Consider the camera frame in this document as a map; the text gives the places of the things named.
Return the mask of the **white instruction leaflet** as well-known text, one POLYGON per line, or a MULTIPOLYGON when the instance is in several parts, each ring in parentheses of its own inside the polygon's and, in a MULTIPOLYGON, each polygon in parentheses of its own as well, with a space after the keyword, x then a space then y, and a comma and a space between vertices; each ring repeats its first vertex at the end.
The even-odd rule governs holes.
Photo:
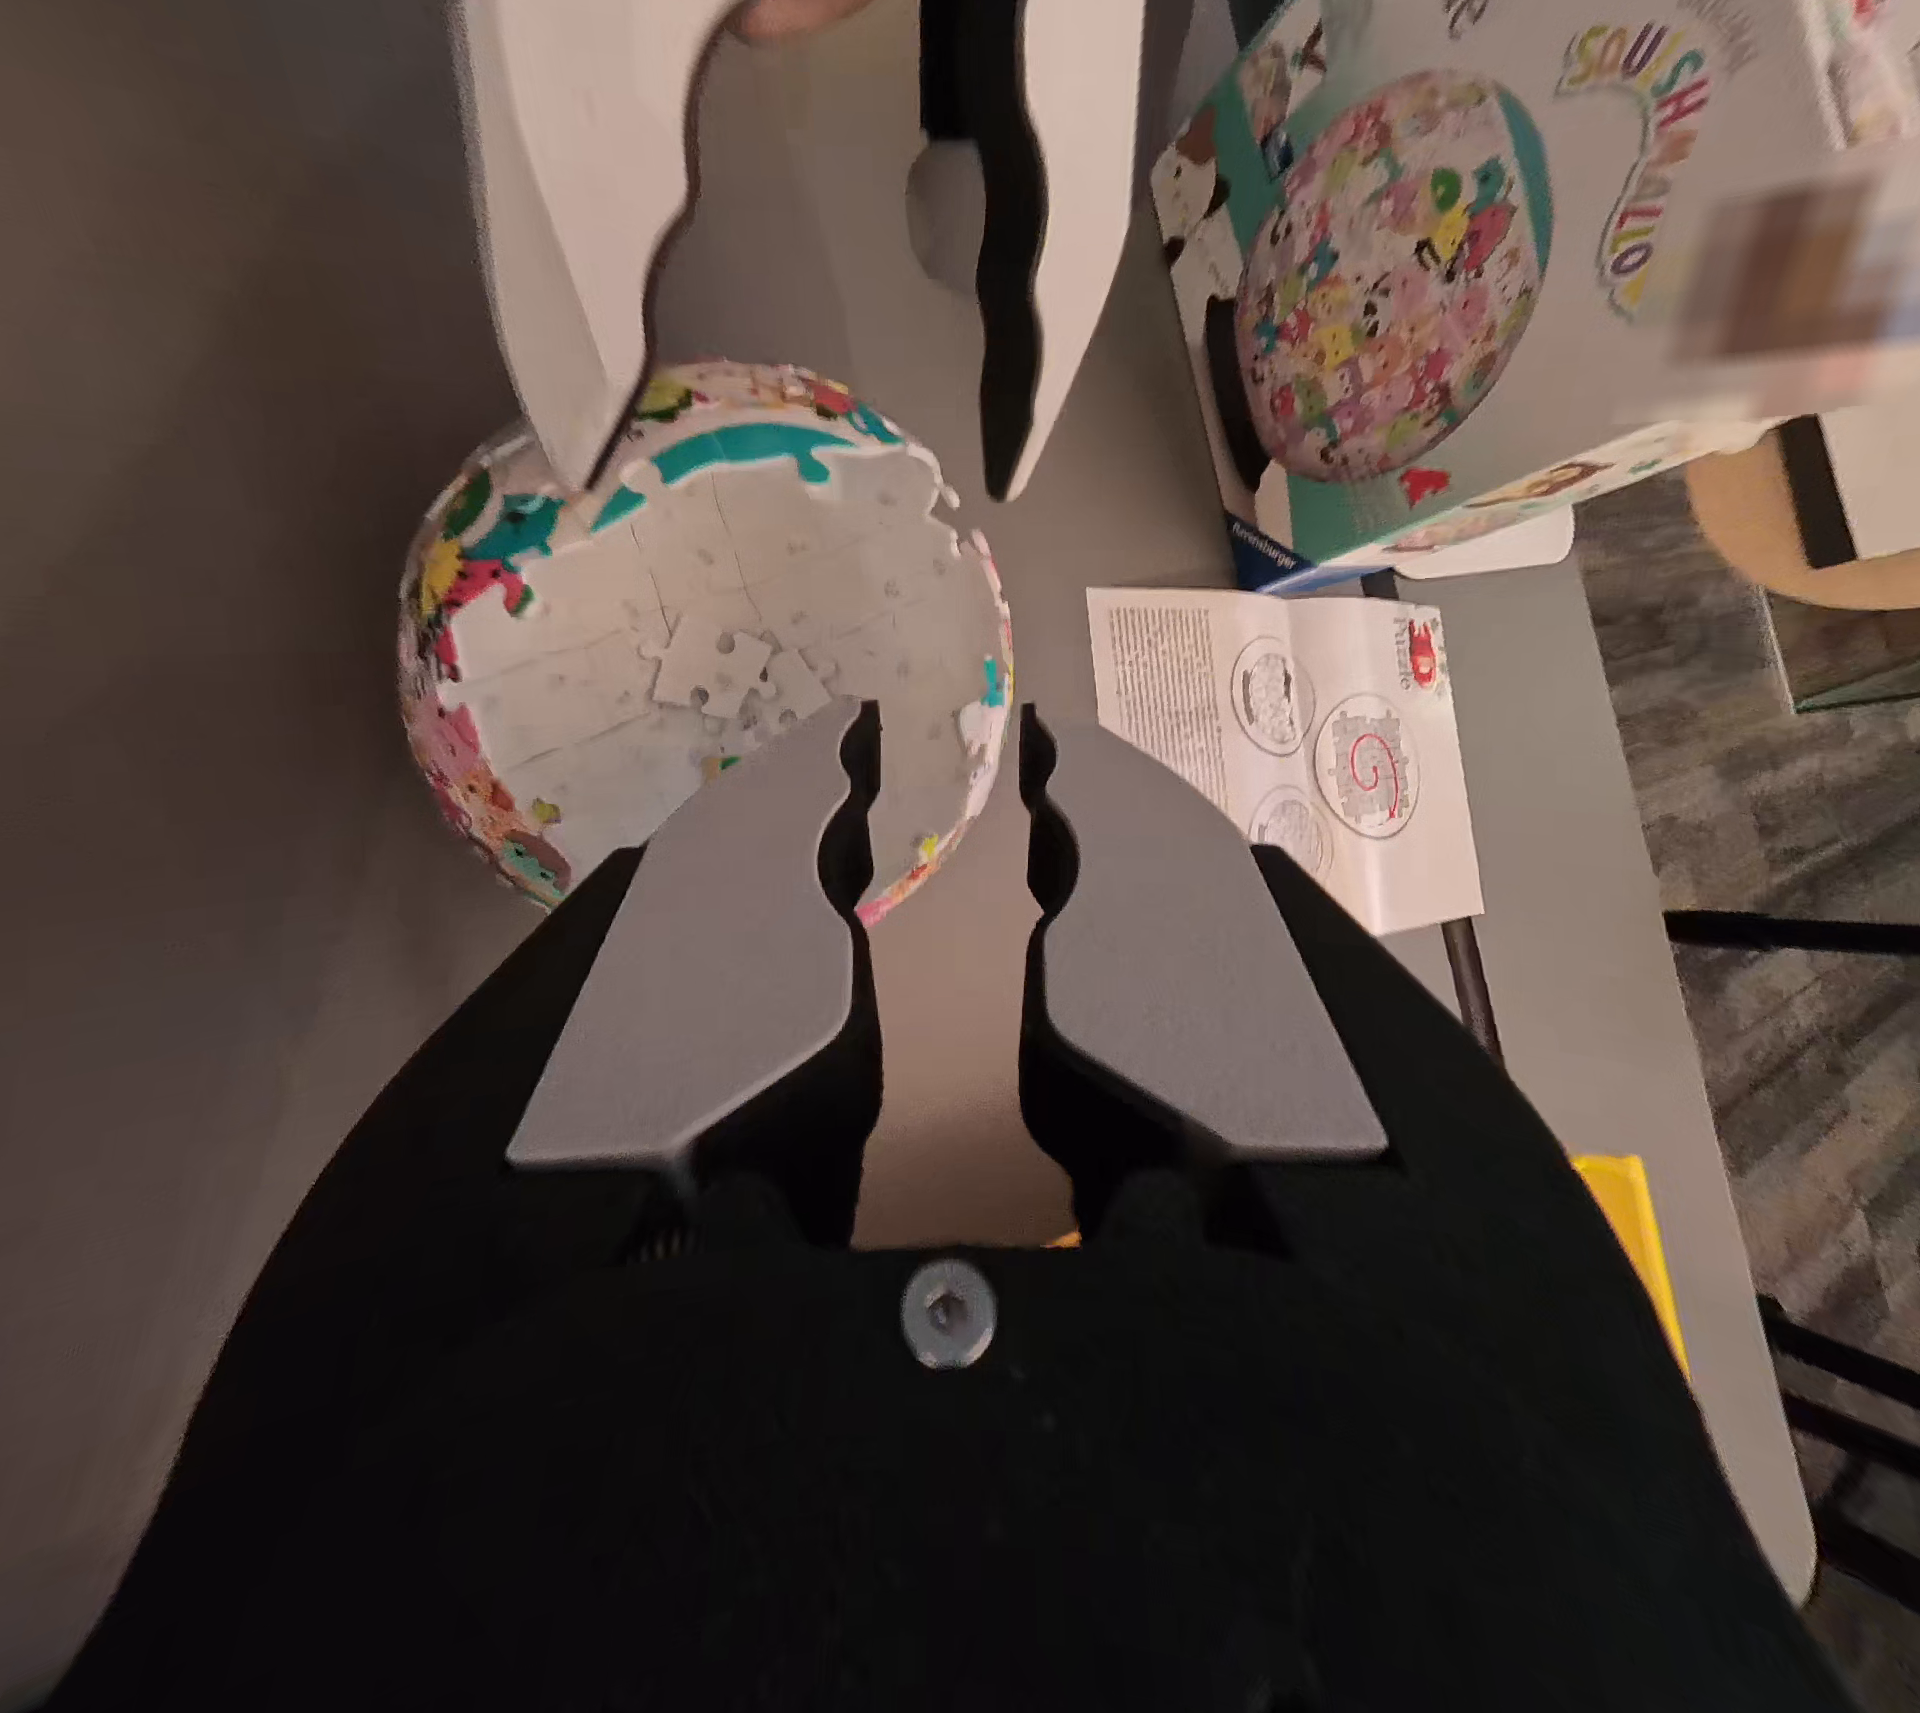
POLYGON ((1382 595, 1085 590, 1096 723, 1366 933, 1482 915, 1446 620, 1382 595))

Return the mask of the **white stand foot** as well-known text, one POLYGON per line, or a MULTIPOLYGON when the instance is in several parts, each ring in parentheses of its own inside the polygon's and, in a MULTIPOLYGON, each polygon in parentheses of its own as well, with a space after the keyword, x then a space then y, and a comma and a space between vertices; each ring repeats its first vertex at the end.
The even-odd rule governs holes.
POLYGON ((1253 531, 1282 552, 1282 562, 1258 590, 1278 595, 1356 590, 1369 573, 1410 581, 1516 573, 1558 567, 1571 552, 1578 498, 1550 496, 1544 503, 1459 506, 1439 520, 1399 528, 1384 542, 1317 560, 1293 541, 1287 490, 1282 467, 1268 463, 1253 496, 1253 531))

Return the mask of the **puzzle ball cardboard box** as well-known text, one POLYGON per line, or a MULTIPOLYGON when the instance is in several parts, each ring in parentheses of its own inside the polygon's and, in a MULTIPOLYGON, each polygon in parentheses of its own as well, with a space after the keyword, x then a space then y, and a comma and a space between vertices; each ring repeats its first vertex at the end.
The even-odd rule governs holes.
POLYGON ((1327 560, 1749 444, 1680 272, 1835 140, 1794 0, 1278 0, 1149 171, 1237 590, 1268 463, 1327 560))

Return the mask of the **colourful puzzle ball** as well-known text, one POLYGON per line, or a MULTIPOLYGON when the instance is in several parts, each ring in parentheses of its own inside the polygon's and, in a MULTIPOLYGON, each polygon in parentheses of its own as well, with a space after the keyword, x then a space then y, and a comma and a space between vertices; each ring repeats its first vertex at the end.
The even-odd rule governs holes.
POLYGON ((560 907, 696 789, 832 700, 876 701, 876 926, 984 810, 1013 715, 1013 633, 935 453, 792 364, 651 374, 606 472, 564 490, 533 430, 466 458, 407 552, 394 696, 446 822, 560 907), (735 722, 656 710, 686 610, 772 645, 735 722))

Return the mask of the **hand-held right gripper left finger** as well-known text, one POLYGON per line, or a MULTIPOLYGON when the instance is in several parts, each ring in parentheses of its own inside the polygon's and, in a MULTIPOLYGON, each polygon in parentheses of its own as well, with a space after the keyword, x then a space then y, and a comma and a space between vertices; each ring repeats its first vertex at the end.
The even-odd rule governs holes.
POLYGON ((821 884, 869 833, 876 706, 832 700, 696 789, 646 840, 505 1145, 514 1171, 686 1171, 701 1137, 853 1019, 857 910, 821 884))

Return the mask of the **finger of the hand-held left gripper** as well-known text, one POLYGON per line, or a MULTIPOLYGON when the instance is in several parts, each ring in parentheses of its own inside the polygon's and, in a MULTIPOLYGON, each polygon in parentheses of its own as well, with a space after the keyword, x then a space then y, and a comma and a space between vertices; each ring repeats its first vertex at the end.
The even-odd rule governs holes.
POLYGON ((1013 503, 1133 225, 1148 0, 972 0, 980 467, 1013 503))
POLYGON ((564 490, 620 443, 696 196, 692 103, 745 0, 451 0, 480 261, 524 427, 564 490))

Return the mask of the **upturned white puzzle piece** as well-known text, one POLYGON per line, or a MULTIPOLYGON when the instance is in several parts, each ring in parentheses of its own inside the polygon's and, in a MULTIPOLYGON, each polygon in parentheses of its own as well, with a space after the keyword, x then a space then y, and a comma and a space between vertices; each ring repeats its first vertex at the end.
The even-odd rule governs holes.
POLYGON ((745 700, 777 696, 770 664, 772 645, 754 630, 720 623, 710 610, 686 610, 661 652, 651 706, 735 722, 745 700))

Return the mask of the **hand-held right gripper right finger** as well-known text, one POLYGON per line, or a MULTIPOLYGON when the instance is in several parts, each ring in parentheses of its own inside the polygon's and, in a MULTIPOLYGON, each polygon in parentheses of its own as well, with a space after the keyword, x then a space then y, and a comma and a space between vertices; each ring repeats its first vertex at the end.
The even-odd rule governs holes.
POLYGON ((1067 1172, 1374 1161, 1384 1125, 1253 847, 1094 722, 1018 722, 1018 1107, 1067 1172))

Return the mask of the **yellow plastic bin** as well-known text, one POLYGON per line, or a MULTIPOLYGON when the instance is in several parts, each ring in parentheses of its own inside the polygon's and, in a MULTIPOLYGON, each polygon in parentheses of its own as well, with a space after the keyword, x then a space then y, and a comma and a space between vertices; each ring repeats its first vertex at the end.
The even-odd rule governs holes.
POLYGON ((1674 1354, 1674 1365, 1681 1379, 1695 1379, 1688 1354, 1686 1354, 1686 1333, 1680 1318, 1680 1302, 1671 1292, 1668 1271, 1668 1244, 1659 1232, 1659 1214, 1652 1203, 1652 1180, 1641 1154, 1571 1154, 1571 1172, 1588 1184, 1595 1208, 1603 1211, 1607 1227, 1614 1232, 1628 1268, 1641 1278, 1641 1292, 1663 1327, 1663 1341, 1674 1354))

